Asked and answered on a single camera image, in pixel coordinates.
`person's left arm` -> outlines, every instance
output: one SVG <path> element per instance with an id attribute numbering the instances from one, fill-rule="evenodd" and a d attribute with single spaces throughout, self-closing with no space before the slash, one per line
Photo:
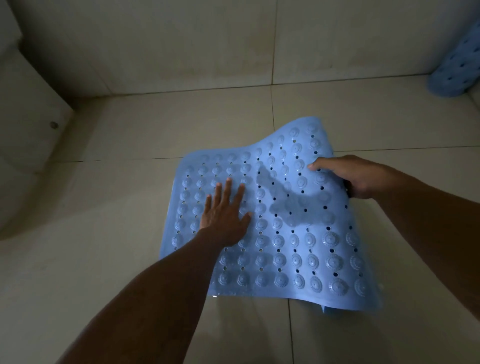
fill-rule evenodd
<path id="1" fill-rule="evenodd" d="M 135 277 L 100 311 L 59 363 L 182 363 L 198 324 L 216 259 L 246 233 L 238 217 L 245 186 L 229 203 L 232 181 L 207 196 L 189 243 Z"/>

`person's right hand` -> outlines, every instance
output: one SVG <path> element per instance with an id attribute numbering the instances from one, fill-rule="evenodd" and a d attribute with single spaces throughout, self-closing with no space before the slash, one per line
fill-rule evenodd
<path id="1" fill-rule="evenodd" d="M 308 165 L 310 170 L 331 170 L 345 180 L 350 197 L 375 198 L 409 176 L 384 164 L 371 162 L 354 155 L 337 158 L 317 158 Z"/>

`blue bath mat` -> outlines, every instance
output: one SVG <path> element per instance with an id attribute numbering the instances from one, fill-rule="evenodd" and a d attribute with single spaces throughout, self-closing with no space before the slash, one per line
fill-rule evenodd
<path id="1" fill-rule="evenodd" d="M 328 170 L 307 169 L 320 156 L 333 152 L 314 117 L 292 121 L 251 146 L 188 154 L 175 175 L 160 258 L 195 236 L 206 195 L 231 177 L 232 191 L 246 185 L 240 215 L 254 215 L 245 237 L 218 257 L 209 295 L 377 308 L 342 180 Z"/>

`person's right arm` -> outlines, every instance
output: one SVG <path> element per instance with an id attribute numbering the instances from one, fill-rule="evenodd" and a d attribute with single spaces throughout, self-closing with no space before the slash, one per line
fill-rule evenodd
<path id="1" fill-rule="evenodd" d="M 351 197 L 373 198 L 438 279 L 480 319 L 480 204 L 356 156 L 318 158 L 308 167 L 346 180 Z"/>

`forearm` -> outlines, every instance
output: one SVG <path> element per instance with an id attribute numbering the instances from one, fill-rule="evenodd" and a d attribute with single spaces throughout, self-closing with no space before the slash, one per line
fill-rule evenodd
<path id="1" fill-rule="evenodd" d="M 181 363 L 202 313 L 221 244 L 206 228 L 134 278 L 61 363 Z"/>
<path id="2" fill-rule="evenodd" d="M 480 317 L 480 204 L 398 175 L 374 196 L 405 240 L 442 283 Z"/>

